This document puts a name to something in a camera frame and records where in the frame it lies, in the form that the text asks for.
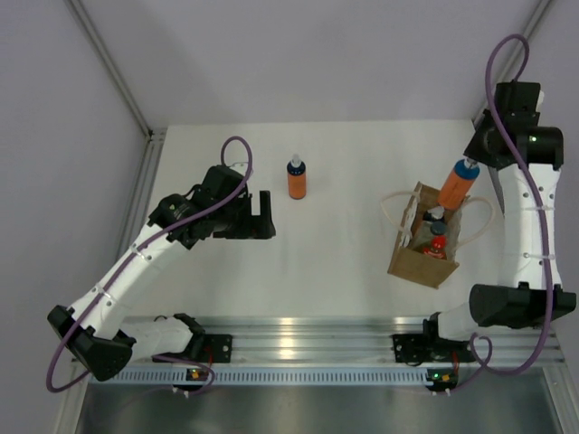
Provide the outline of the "orange bottle dark blue cap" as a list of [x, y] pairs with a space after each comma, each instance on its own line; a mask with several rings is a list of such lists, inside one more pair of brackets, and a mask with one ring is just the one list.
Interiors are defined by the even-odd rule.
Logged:
[[289, 197], [294, 200], [303, 199], [307, 194], [307, 173], [306, 165], [298, 154], [289, 160], [286, 172]]

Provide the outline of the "orange bottle light blue cap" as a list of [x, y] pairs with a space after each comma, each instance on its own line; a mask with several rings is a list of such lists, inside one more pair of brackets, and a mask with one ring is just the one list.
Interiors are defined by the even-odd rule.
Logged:
[[459, 160], [444, 182], [437, 198], [437, 204], [445, 210], [458, 210], [479, 177], [479, 173], [480, 168], [476, 161], [470, 158]]

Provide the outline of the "orange bottle navy cap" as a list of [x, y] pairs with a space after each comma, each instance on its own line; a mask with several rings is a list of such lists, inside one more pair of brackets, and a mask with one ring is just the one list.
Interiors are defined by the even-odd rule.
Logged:
[[444, 208], [437, 206], [425, 211], [422, 219], [426, 222], [444, 222], [444, 215]]

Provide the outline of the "yellow bottle red cap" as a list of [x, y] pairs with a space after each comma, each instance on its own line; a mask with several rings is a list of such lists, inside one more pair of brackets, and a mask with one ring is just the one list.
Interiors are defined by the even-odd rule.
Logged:
[[446, 253], [447, 237], [444, 235], [438, 235], [433, 237], [429, 241], [425, 241], [421, 245], [415, 248], [415, 250], [421, 254], [427, 255], [435, 259], [447, 259]]

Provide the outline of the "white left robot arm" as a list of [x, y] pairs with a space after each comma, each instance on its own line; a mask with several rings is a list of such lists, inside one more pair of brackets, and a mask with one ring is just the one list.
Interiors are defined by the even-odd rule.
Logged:
[[187, 314], [129, 322], [127, 316], [153, 280], [174, 260], [209, 237], [268, 240], [276, 230], [271, 194], [259, 193], [260, 212], [240, 173], [210, 167], [185, 195], [163, 198], [137, 239], [105, 277], [69, 307], [57, 306], [49, 324], [66, 348], [101, 382], [140, 359], [173, 356], [192, 362], [204, 350], [205, 331]]

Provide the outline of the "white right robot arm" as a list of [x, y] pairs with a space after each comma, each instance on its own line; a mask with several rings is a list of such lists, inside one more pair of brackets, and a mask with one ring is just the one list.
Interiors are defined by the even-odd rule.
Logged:
[[489, 112], [465, 150], [467, 157], [498, 172], [504, 250], [497, 284], [476, 284], [467, 302], [431, 316], [436, 327], [422, 335], [421, 348], [432, 359], [443, 358], [454, 341], [466, 341], [483, 327], [542, 326], [549, 287], [554, 289], [553, 319], [576, 308], [576, 296], [564, 291], [555, 261], [555, 193], [564, 164], [564, 137], [557, 127], [539, 126], [542, 96], [536, 82], [503, 82], [494, 92], [500, 121], [523, 165]]

